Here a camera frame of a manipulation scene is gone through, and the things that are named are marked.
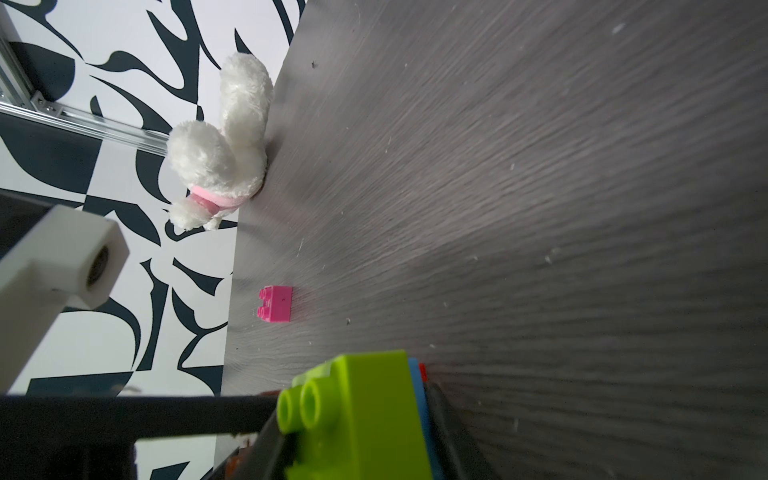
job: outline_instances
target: black and white patterned wall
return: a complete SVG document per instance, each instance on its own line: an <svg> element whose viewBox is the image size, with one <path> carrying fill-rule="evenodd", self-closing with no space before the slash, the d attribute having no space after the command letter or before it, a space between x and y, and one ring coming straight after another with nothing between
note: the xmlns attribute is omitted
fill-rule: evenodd
<svg viewBox="0 0 768 480"><path fill-rule="evenodd" d="M0 0L0 25L48 100L167 133L216 124L218 66L254 53L273 80L304 0ZM27 395L220 394L237 214L177 232L163 159L0 115L0 189L116 220L131 255L109 301L63 312L16 380ZM140 480L199 480L215 437L137 443Z"/></svg>

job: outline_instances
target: gray wooden table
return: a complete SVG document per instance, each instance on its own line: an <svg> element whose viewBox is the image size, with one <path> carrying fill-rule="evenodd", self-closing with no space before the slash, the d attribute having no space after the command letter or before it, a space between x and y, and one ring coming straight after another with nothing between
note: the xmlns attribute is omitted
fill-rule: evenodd
<svg viewBox="0 0 768 480"><path fill-rule="evenodd" d="M759 2L312 0L223 392L425 362L505 478L762 478ZM259 289L295 286L287 325Z"/></svg>

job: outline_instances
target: white plush bunny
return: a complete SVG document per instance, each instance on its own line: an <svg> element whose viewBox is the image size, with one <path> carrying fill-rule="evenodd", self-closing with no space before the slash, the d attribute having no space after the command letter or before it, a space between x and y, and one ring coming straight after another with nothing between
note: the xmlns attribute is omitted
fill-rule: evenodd
<svg viewBox="0 0 768 480"><path fill-rule="evenodd" d="M168 138L166 160L190 189L170 206L179 228L219 228L259 189L266 172L264 131L272 81L253 55L236 53L221 68L221 130L203 121L185 121Z"/></svg>

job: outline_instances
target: lime green lego brick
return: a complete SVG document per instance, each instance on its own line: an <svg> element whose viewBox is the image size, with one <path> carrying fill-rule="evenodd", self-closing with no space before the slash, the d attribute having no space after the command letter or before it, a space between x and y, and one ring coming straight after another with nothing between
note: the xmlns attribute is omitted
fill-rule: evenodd
<svg viewBox="0 0 768 480"><path fill-rule="evenodd" d="M293 385L277 400L297 435L288 480L432 480L405 352L342 355Z"/></svg>

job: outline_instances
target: pink collar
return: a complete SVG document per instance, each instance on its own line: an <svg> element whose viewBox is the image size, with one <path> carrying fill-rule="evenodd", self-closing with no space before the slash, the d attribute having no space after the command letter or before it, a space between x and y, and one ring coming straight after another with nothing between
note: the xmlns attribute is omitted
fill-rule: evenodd
<svg viewBox="0 0 768 480"><path fill-rule="evenodd" d="M222 197L202 187L195 185L190 189L190 200L202 205L211 214L218 214L222 210L235 210L245 204L248 197Z"/></svg>

